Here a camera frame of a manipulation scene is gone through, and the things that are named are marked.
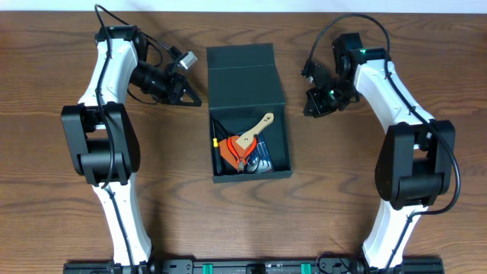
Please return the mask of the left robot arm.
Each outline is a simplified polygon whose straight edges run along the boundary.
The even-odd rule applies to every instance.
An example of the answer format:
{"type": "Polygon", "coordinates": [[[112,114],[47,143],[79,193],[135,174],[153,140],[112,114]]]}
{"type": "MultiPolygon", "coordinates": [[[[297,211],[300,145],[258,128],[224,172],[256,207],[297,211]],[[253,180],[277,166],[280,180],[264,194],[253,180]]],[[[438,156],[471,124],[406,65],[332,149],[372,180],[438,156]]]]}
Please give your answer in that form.
{"type": "Polygon", "coordinates": [[[75,171],[92,186],[110,229],[113,260],[92,272],[150,273],[151,240],[143,225],[135,182],[140,145],[126,111],[129,86],[155,104],[198,107],[202,101],[179,72],[197,60],[191,51],[168,49],[164,69],[147,62],[156,41],[135,25],[102,27],[96,34],[97,63],[87,90],[75,105],[62,108],[62,126],[75,171]]]}

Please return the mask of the red handled pliers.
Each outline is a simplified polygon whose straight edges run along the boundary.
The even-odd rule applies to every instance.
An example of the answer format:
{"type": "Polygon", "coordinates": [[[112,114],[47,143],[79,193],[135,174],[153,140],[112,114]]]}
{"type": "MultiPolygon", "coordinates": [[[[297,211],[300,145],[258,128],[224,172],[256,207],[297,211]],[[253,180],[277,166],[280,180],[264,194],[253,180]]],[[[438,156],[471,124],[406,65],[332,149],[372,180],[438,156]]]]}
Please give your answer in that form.
{"type": "Polygon", "coordinates": [[[256,140],[256,137],[253,138],[253,142],[252,144],[250,145],[250,147],[245,151],[245,153],[243,155],[240,155],[236,148],[234,147],[234,143],[232,142],[232,138],[229,137],[226,141],[226,144],[227,144],[227,147],[228,147],[228,150],[229,152],[232,154],[232,156],[234,157],[234,160],[236,162],[236,165],[237,165],[237,171],[239,173],[241,172],[244,172],[245,170],[245,166],[247,165],[247,162],[249,160],[249,156],[250,154],[255,150],[256,148],[256,145],[257,145],[257,140],[256,140]]]}

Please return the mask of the black handled claw hammer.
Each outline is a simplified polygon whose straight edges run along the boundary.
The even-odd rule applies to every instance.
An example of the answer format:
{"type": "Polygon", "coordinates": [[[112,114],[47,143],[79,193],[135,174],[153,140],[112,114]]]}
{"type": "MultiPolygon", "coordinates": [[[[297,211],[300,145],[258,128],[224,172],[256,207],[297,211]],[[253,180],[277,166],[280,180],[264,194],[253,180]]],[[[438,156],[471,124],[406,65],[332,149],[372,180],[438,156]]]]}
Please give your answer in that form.
{"type": "Polygon", "coordinates": [[[216,119],[212,120],[212,146],[216,174],[222,174],[227,167],[237,174],[256,173],[261,156],[258,152],[259,133],[255,128],[243,134],[230,134],[216,119]]]}

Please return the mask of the black gift box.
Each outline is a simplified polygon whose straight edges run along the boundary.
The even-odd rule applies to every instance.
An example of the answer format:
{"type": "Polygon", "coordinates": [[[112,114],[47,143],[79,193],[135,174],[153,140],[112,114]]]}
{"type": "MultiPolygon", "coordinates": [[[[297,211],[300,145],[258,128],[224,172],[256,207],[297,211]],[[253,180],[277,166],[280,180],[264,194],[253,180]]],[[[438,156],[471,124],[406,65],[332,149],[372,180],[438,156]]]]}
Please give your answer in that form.
{"type": "Polygon", "coordinates": [[[239,174],[228,162],[213,171],[214,183],[282,179],[292,175],[285,97],[275,65],[273,45],[213,46],[206,49],[208,64],[208,111],[210,130],[218,124],[230,135],[241,135],[254,127],[266,113],[274,121],[263,132],[273,171],[239,174]]]}

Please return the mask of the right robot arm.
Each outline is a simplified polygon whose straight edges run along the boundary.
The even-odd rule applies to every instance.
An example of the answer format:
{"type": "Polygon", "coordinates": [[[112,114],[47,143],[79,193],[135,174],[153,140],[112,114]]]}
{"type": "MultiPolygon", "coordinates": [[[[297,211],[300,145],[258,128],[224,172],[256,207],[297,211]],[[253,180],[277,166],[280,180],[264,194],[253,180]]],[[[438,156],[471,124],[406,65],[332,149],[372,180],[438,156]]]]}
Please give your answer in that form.
{"type": "Polygon", "coordinates": [[[304,113],[315,118],[343,110],[364,97],[385,136],[374,180],[380,207],[361,245],[357,273],[392,273],[404,267],[403,251],[419,219],[460,175],[455,128],[436,120],[409,93],[384,48],[334,46],[337,78],[308,59],[301,74],[314,83],[304,113]]]}

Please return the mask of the black yellow screwdriver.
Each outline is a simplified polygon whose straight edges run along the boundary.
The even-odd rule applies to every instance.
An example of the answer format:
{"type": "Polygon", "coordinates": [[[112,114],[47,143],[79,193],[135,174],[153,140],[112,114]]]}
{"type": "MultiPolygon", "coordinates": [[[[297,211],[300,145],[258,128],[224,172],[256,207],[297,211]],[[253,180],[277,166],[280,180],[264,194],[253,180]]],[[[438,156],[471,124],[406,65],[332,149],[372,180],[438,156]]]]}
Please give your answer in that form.
{"type": "Polygon", "coordinates": [[[222,163],[221,163],[220,148],[218,144],[218,138],[217,138],[214,120],[212,120],[212,131],[213,131],[212,145],[213,145],[213,155],[215,158],[215,170],[216,170],[216,174],[220,175],[222,173],[222,163]]]}

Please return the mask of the blue drill bit case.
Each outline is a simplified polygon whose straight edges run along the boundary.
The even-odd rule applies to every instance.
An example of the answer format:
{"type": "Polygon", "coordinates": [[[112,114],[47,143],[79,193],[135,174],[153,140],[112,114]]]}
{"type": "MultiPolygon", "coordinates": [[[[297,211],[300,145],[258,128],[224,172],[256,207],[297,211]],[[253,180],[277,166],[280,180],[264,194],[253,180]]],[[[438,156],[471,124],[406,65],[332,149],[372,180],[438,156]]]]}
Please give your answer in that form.
{"type": "Polygon", "coordinates": [[[244,173],[246,174],[267,174],[274,171],[269,150],[266,146],[263,134],[256,136],[257,145],[250,154],[244,173]]]}

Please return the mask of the orange scraper wooden handle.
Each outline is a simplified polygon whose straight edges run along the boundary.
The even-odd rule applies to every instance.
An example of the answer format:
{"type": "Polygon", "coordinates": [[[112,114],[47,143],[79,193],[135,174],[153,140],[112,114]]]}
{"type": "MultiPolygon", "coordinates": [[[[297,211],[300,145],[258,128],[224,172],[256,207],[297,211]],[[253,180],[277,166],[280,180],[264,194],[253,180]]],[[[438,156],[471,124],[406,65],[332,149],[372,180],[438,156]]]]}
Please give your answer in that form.
{"type": "MultiPolygon", "coordinates": [[[[273,121],[274,121],[274,114],[266,113],[263,116],[263,118],[252,129],[247,130],[242,135],[230,136],[232,138],[232,142],[234,143],[234,147],[236,148],[237,152],[240,155],[243,155],[245,151],[252,144],[253,138],[259,135],[267,126],[272,124],[273,121]]],[[[229,163],[229,165],[231,165],[235,170],[237,170],[237,165],[234,160],[234,157],[229,152],[226,144],[228,138],[229,137],[218,142],[220,148],[220,155],[223,157],[224,160],[226,160],[226,162],[229,163]]]]}

